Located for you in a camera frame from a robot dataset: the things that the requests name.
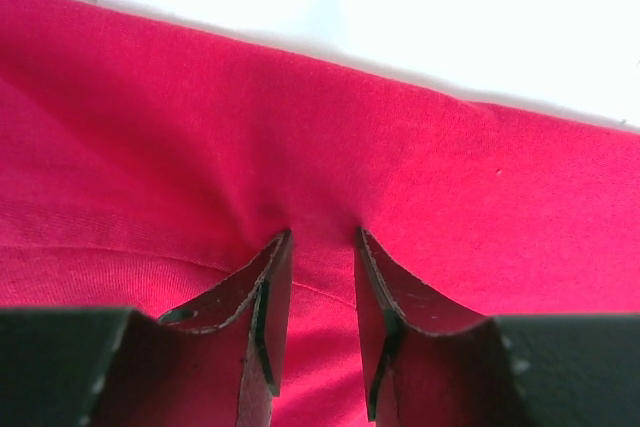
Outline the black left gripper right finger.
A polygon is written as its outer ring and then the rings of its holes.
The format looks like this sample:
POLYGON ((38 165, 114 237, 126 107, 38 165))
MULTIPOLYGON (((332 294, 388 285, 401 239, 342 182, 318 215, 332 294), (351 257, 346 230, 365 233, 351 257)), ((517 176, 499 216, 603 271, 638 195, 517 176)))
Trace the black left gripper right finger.
POLYGON ((637 315, 483 315, 415 277, 364 228, 354 277, 374 424, 638 424, 637 315))

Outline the crimson red t-shirt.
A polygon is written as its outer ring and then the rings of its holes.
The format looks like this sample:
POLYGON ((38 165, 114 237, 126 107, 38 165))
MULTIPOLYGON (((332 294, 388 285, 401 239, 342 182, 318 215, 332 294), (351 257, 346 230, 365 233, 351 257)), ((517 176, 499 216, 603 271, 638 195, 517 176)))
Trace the crimson red t-shirt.
POLYGON ((161 314, 294 236, 277 426, 363 426, 353 237, 487 313, 639 307, 639 138, 1 0, 1 301, 161 314))

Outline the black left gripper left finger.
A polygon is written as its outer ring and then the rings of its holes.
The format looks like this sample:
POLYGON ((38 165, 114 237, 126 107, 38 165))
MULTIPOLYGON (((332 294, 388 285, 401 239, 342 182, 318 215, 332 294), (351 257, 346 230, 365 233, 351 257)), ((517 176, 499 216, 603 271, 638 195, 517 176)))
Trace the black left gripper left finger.
POLYGON ((1 313, 5 426, 266 426, 280 393, 293 236, 152 318, 129 307, 1 313))

